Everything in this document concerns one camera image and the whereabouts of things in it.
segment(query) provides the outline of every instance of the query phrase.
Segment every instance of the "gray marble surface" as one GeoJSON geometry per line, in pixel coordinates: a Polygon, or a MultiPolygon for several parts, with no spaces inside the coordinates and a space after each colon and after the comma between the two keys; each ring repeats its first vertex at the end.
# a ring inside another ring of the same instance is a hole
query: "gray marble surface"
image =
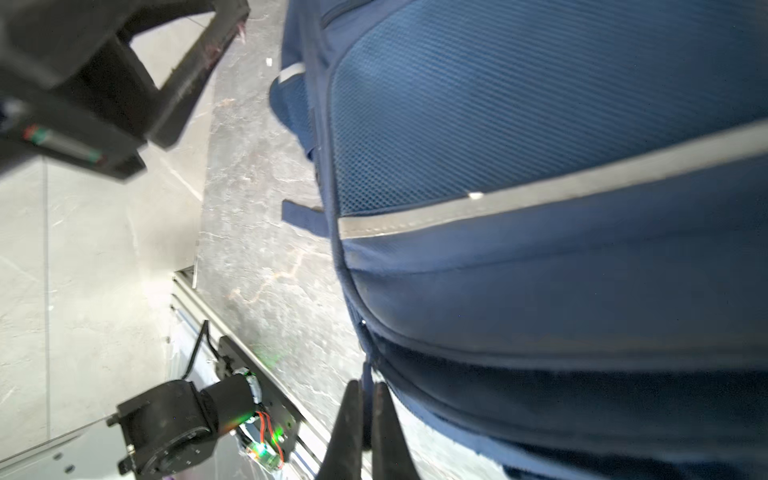
{"type": "MultiPolygon", "coordinates": [[[[252,4],[245,42],[217,69],[197,289],[328,430],[363,360],[330,246],[280,221],[290,199],[319,205],[312,165],[272,115],[285,0],[252,4]]],[[[399,415],[422,478],[504,478],[501,469],[399,415]]]]}

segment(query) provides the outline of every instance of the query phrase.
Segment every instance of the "tile grout line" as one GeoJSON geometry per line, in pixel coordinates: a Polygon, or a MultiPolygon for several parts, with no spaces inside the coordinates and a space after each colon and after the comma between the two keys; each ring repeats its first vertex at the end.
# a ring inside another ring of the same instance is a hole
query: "tile grout line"
{"type": "Polygon", "coordinates": [[[43,157],[43,292],[45,298],[45,425],[51,440],[51,269],[48,264],[48,159],[43,157]]]}

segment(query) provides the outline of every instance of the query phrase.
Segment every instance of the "reflective strip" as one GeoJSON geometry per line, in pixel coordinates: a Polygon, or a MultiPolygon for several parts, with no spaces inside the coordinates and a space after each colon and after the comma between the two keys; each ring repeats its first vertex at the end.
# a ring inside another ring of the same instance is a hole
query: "reflective strip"
{"type": "Polygon", "coordinates": [[[766,152],[768,121],[758,121],[562,177],[484,195],[472,192],[466,198],[414,210],[339,218],[339,236],[345,240],[412,232],[458,220],[503,214],[647,184],[766,152]]]}
{"type": "Polygon", "coordinates": [[[284,68],[280,71],[280,76],[278,76],[278,82],[283,83],[285,80],[288,80],[294,75],[302,74],[306,71],[306,67],[304,66],[304,63],[298,62],[293,65],[290,65],[289,67],[284,68]]]}

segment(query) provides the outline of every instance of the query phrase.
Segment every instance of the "blue fabric strap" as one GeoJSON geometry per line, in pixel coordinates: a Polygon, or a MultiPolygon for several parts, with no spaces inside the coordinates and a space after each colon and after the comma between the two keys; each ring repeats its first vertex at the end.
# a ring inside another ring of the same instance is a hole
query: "blue fabric strap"
{"type": "Polygon", "coordinates": [[[283,222],[290,223],[318,237],[328,238],[328,220],[322,210],[313,210],[290,200],[283,200],[283,222]]]}

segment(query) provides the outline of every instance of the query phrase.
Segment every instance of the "blue mesh fabric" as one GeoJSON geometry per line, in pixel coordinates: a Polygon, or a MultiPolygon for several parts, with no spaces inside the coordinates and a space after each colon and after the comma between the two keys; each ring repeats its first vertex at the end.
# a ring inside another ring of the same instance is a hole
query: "blue mesh fabric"
{"type": "Polygon", "coordinates": [[[764,11],[723,0],[417,0],[333,74],[339,212],[511,187],[766,117],[764,11]]]}

